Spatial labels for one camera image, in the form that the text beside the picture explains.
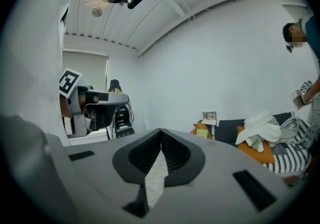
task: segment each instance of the white ceiling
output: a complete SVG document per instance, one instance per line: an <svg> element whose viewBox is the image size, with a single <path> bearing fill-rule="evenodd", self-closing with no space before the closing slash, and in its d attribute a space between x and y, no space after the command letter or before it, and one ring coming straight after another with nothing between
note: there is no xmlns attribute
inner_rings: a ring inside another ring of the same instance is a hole
<svg viewBox="0 0 320 224"><path fill-rule="evenodd" d="M110 4L96 18L87 0L71 0L65 33L122 45L140 55L181 22L224 1L144 0L133 10Z"/></svg>

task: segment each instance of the black and white striped fabric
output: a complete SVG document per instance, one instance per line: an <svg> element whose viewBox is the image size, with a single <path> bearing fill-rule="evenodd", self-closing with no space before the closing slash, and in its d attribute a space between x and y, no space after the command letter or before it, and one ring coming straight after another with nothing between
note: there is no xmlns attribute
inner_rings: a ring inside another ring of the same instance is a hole
<svg viewBox="0 0 320 224"><path fill-rule="evenodd" d="M302 141L306 130L313 124L300 119L295 142L287 145L287 155L273 155L275 163L264 163L263 166L280 177L299 176L304 173L311 161L311 154L305 149Z"/></svg>

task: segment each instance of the orange pillow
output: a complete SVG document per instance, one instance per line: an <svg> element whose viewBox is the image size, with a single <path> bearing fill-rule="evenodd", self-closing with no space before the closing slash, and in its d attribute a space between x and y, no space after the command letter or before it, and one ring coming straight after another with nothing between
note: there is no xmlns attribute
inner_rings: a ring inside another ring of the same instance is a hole
<svg viewBox="0 0 320 224"><path fill-rule="evenodd" d="M244 126L238 126L237 131L238 135L240 132L242 132L245 129ZM238 145L238 149L241 150L243 153L246 153L248 156L253 158L254 160L258 161L259 163L275 163L275 158L272 155L271 147L269 145L268 141L263 141L263 152L259 153L254 148L248 146L246 142L243 142Z"/></svg>
<svg viewBox="0 0 320 224"><path fill-rule="evenodd" d="M207 138L208 138L208 139L212 139L211 133L210 133L210 131L208 130L208 128L207 128L207 126L206 126L205 124L203 124L203 123L197 123L197 124L194 124L194 127L195 127L195 129L192 130L191 134L196 135L197 129L207 130L207 131L208 131L208 136L207 136Z"/></svg>

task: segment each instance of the window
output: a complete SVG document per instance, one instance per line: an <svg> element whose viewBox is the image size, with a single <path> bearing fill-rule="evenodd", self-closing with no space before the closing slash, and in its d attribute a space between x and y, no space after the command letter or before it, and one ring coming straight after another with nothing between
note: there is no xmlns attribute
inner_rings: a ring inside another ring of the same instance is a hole
<svg viewBox="0 0 320 224"><path fill-rule="evenodd" d="M82 73L81 84L91 85L95 90L107 90L108 56L64 51L62 72L70 68Z"/></svg>
<svg viewBox="0 0 320 224"><path fill-rule="evenodd" d="M282 5L284 9L292 16L293 20L297 23L299 19L311 15L311 11L306 6L299 5Z"/></svg>

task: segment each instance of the white wall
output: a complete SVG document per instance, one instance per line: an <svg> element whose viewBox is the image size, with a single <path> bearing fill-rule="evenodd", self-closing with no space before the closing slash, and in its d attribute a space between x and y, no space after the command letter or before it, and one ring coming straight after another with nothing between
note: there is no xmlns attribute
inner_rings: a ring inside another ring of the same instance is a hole
<svg viewBox="0 0 320 224"><path fill-rule="evenodd" d="M123 92L130 97L135 120L133 128L135 132L143 131L143 105L140 99L141 90L138 89L140 85L139 61L136 50L102 40L73 35L64 36L63 46L63 50L66 51L109 56L108 88L112 79L119 80Z"/></svg>
<svg viewBox="0 0 320 224"><path fill-rule="evenodd" d="M202 111L220 120L265 109L294 111L289 95L318 77L308 45L285 48L292 17L281 4L303 0L234 0L184 23L140 57L147 128L190 132ZM309 118L310 106L297 115Z"/></svg>

